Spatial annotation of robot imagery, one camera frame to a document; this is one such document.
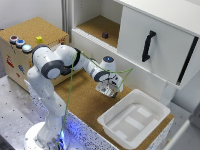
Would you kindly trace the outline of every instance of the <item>green cable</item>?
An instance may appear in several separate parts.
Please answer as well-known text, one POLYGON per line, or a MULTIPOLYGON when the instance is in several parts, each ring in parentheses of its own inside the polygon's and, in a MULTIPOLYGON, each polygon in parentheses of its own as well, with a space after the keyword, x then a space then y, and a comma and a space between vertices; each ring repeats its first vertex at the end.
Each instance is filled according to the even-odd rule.
MULTIPOLYGON (((119 88, 118 88, 118 91, 120 90, 120 87, 121 85, 123 84, 123 82, 125 81, 126 77, 131 73, 131 71, 133 70, 133 68, 131 69, 128 69, 128 70, 124 70, 124 71, 119 71, 119 72, 113 72, 113 71, 108 71, 108 70, 105 70, 103 68, 101 68, 98 64, 96 64, 93 60, 91 60, 87 55, 85 55, 85 53, 82 51, 81 54, 86 57, 87 59, 89 59, 93 64, 95 64, 97 67, 99 67, 100 69, 106 71, 106 72, 109 72, 109 73, 124 73, 124 72, 128 72, 126 74, 126 76, 124 77, 124 79, 122 80, 119 88)), ((72 62, 72 72, 71 72, 71 81, 70 81, 70 89, 69 89, 69 95, 68 95, 68 99, 67 99, 67 104, 66 104, 66 109, 65 109, 65 115, 64 115, 64 120, 63 120, 63 123, 62 123, 62 128, 61 128, 61 131, 60 131, 60 135, 61 135, 61 132, 63 131, 63 128, 64 128, 64 125, 65 125, 65 120, 66 120, 66 117, 67 117, 67 110, 68 110, 68 105, 69 105, 69 99, 70 99, 70 95, 71 95, 71 91, 72 91, 72 82, 73 82, 73 68, 74 68, 74 61, 76 59, 76 56, 77 56, 77 53, 74 54, 74 57, 73 57, 73 62, 72 62)))
POLYGON ((74 54, 74 57, 73 57, 72 69, 71 69, 72 71, 71 71, 71 81, 70 81, 69 95, 68 95, 68 99, 67 99, 67 104, 66 104, 66 109, 65 109, 65 115, 64 115, 64 120, 63 120, 62 128, 61 128, 61 131, 60 131, 60 136, 61 136, 61 132, 63 131, 63 128, 65 126, 65 120, 66 120, 66 117, 67 117, 67 110, 68 110, 68 105, 69 105, 69 99, 70 99, 70 95, 71 95, 71 91, 72 91, 74 61, 76 59, 76 56, 77 56, 77 53, 74 54))

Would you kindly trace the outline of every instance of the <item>black handle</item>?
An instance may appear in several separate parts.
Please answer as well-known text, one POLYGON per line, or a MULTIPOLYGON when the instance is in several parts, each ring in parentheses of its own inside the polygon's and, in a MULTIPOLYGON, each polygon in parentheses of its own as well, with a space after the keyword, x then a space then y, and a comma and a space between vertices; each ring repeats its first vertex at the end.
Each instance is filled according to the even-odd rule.
POLYGON ((144 51, 143 51, 143 54, 142 54, 142 61, 143 62, 147 61, 150 58, 150 56, 148 55, 149 47, 150 47, 150 44, 151 44, 151 38, 154 37, 155 35, 156 35, 156 32, 150 31, 149 35, 146 38, 145 45, 144 45, 144 51))

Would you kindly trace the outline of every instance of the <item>brown box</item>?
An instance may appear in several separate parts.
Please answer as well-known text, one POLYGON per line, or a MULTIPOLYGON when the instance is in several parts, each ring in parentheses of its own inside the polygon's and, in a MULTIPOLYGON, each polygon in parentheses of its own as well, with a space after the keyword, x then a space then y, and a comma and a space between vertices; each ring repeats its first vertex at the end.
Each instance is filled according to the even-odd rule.
MULTIPOLYGON (((27 80, 27 71, 32 67, 32 53, 25 54, 22 49, 11 45, 10 36, 13 35, 25 40, 26 44, 31 45, 32 48, 39 45, 36 40, 38 36, 42 36, 42 44, 48 45, 49 48, 60 43, 69 45, 69 35, 39 17, 0 31, 0 49, 6 73, 25 90, 28 90, 24 79, 27 80)), ((59 76, 52 80, 52 83, 57 85, 66 78, 68 76, 59 76)))

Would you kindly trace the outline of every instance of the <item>brown work surface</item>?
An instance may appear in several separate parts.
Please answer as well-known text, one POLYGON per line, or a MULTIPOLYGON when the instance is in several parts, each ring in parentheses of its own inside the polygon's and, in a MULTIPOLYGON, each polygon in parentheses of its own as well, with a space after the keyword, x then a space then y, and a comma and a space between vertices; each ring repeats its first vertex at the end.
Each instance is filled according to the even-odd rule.
MULTIPOLYGON (((103 127, 97 122, 97 118, 131 92, 131 89, 124 87, 123 92, 119 93, 116 99, 113 99, 96 91, 96 85, 97 83, 94 82, 84 70, 75 74, 73 76, 69 110, 120 150, 123 150, 124 148, 119 146, 105 134, 103 127)), ((63 81, 55 87, 55 91, 65 102, 67 102, 69 87, 70 79, 63 81)), ((165 120, 146 138, 137 150, 145 150, 172 119, 173 115, 167 116, 167 118, 165 118, 165 120)))
POLYGON ((68 34, 40 17, 30 19, 10 28, 0 31, 0 37, 10 42, 10 37, 17 35, 33 48, 38 45, 36 37, 42 36, 43 43, 49 45, 68 34))
POLYGON ((98 16, 81 25, 78 25, 77 27, 97 37, 98 39, 117 47, 120 29, 120 25, 118 23, 115 23, 103 16, 98 16), (103 32, 108 33, 107 39, 102 37, 103 32))

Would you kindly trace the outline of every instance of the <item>white robotic arm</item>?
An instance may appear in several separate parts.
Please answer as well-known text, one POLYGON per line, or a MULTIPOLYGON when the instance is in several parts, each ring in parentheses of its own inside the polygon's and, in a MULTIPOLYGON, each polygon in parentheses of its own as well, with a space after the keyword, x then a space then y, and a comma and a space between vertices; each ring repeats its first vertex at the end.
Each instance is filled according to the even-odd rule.
POLYGON ((122 78, 116 73, 110 73, 115 72, 116 69, 115 60, 112 57, 103 58, 99 65, 103 70, 95 65, 97 62, 94 59, 93 63, 78 49, 61 45, 52 52, 46 45, 36 46, 32 56, 34 66, 29 69, 27 76, 31 87, 48 109, 45 124, 35 138, 37 145, 42 149, 49 149, 48 143, 56 139, 60 133, 62 116, 66 108, 65 102, 54 91, 50 79, 55 79, 60 74, 69 74, 76 53, 73 70, 84 68, 94 81, 99 82, 96 87, 99 92, 112 97, 115 92, 123 90, 122 78))

